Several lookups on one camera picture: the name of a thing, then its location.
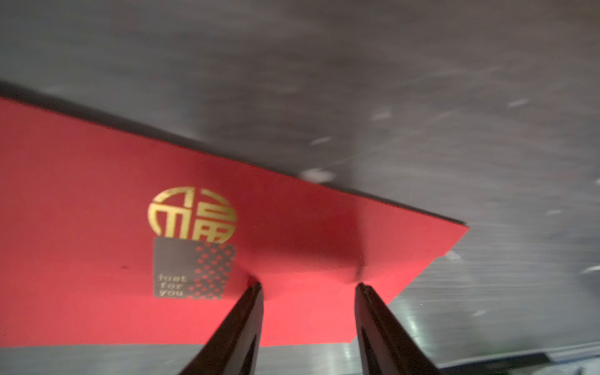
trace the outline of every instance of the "gray background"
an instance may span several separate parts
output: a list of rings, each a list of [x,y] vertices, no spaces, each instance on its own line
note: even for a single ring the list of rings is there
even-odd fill
[[[464,220],[391,304],[444,364],[600,341],[599,32],[593,0],[3,0],[0,79]],[[0,371],[174,374],[197,349],[0,349]],[[358,373],[356,345],[261,349],[282,372]]]

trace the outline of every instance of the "white speck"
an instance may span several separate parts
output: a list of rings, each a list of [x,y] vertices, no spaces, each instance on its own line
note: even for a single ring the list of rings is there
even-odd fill
[[[520,106],[524,106],[527,103],[529,103],[529,99],[523,98],[523,99],[515,100],[515,101],[508,103],[508,107],[509,108],[520,107]]]
[[[392,118],[392,110],[389,107],[383,107],[375,111],[375,113],[373,113],[371,120],[381,121],[387,120],[389,118]]]
[[[594,271],[600,271],[600,266],[588,267],[588,268],[584,269],[581,273],[582,274],[590,274]]]
[[[461,260],[462,259],[462,257],[460,255],[458,255],[457,253],[455,253],[452,250],[450,250],[448,252],[448,254],[446,254],[446,258],[448,258],[450,260]]]
[[[335,173],[321,168],[313,168],[300,172],[300,178],[314,184],[322,184],[333,180],[335,178]]]
[[[320,143],[327,143],[327,142],[329,142],[330,140],[331,140],[331,137],[317,138],[317,139],[315,139],[314,141],[310,142],[310,145],[311,145],[311,146],[314,146],[314,145],[318,145],[318,144],[320,144]]]

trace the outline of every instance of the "red paper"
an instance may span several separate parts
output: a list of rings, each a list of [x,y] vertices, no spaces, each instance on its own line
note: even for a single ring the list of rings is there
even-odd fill
[[[9,100],[0,153],[2,346],[203,344],[249,275],[265,291],[262,346],[349,342],[357,282],[389,302],[467,231]],[[201,189],[235,210],[223,300],[152,295],[148,207],[175,187],[195,190],[192,223],[200,199],[222,204]],[[184,195],[164,203],[183,206]],[[165,214],[158,223],[164,235]]]

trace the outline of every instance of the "gray metal surface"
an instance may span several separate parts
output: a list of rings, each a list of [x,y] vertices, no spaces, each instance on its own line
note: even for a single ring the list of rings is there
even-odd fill
[[[438,364],[600,340],[593,0],[3,0],[0,78],[466,221],[391,304]],[[0,370],[176,373],[195,350],[1,349]],[[359,371],[355,344],[257,368]]]

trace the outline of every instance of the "gold chinese character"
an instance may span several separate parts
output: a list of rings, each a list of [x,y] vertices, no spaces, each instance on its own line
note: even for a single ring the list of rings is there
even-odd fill
[[[158,213],[165,212],[167,214],[167,221],[165,225],[164,236],[173,238],[175,237],[175,226],[178,216],[181,216],[181,226],[179,228],[179,238],[187,239],[190,232],[190,221],[192,215],[192,205],[194,203],[194,194],[196,189],[194,187],[177,187],[167,189],[155,196],[152,203],[148,206],[148,222],[154,233],[158,236],[163,235],[163,230],[158,223]],[[184,205],[183,207],[165,205],[163,202],[168,198],[177,195],[184,194]],[[217,242],[219,244],[224,243],[233,235],[235,231],[235,223],[237,221],[237,215],[233,208],[229,205],[229,202],[218,195],[217,193],[202,189],[200,194],[206,197],[213,198],[216,200],[218,205],[209,202],[198,202],[196,215],[205,219],[195,219],[194,229],[192,231],[191,239],[194,241],[205,240],[207,242]],[[220,221],[206,220],[216,219],[220,221],[229,221],[230,223],[222,223]]]

